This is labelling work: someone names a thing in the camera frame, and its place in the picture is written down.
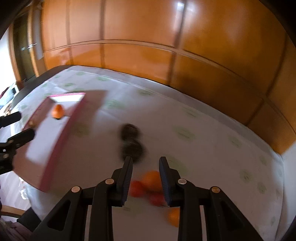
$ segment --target open box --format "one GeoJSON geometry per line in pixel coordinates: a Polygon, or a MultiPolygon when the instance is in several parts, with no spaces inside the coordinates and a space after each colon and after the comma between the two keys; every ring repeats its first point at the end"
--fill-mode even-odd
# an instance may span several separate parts
{"type": "Polygon", "coordinates": [[[65,144],[71,124],[76,119],[85,93],[66,93],[48,96],[36,109],[23,130],[35,125],[35,138],[20,147],[14,157],[14,172],[33,187],[46,192],[58,156],[65,144]],[[57,120],[51,112],[56,104],[65,109],[65,116],[57,120]]]}

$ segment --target orange wooden wall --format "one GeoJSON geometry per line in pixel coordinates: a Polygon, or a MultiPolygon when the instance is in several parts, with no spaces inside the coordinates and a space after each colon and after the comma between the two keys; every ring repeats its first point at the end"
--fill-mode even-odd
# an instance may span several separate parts
{"type": "Polygon", "coordinates": [[[171,86],[284,152],[296,140],[296,49],[259,0],[45,0],[47,69],[75,64],[171,86]]]}

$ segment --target dark door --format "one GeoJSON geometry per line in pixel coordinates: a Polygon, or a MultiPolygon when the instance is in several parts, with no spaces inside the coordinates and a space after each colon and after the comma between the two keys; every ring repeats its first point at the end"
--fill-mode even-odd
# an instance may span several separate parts
{"type": "Polygon", "coordinates": [[[18,17],[13,24],[15,60],[23,82],[36,78],[28,45],[28,13],[25,13],[18,17]]]}

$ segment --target table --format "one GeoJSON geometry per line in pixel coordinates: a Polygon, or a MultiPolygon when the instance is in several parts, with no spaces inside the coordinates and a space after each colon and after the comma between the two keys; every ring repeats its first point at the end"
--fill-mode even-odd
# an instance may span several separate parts
{"type": "MultiPolygon", "coordinates": [[[[264,240],[274,240],[283,197],[281,157],[250,129],[208,105],[159,83],[110,70],[72,66],[36,87],[12,112],[20,132],[47,95],[86,92],[87,105],[74,124],[58,160],[48,193],[27,186],[33,210],[43,219],[73,186],[95,186],[123,164],[119,129],[141,130],[145,156],[133,179],[170,167],[196,186],[219,186],[264,240]]],[[[168,208],[129,197],[125,209],[113,208],[114,240],[176,240],[178,229],[165,220],[168,208]]]]}

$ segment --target black round object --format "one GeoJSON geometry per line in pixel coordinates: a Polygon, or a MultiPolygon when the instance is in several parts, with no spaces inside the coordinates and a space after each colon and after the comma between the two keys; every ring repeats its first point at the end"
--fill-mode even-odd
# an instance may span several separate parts
{"type": "Polygon", "coordinates": [[[121,139],[124,141],[131,138],[137,138],[139,134],[140,134],[139,129],[132,124],[125,124],[121,128],[121,132],[120,132],[121,139]]]}
{"type": "Polygon", "coordinates": [[[128,139],[123,144],[121,157],[124,161],[127,156],[130,156],[133,159],[133,162],[137,162],[143,155],[143,152],[143,147],[138,141],[135,139],[128,139]]]}

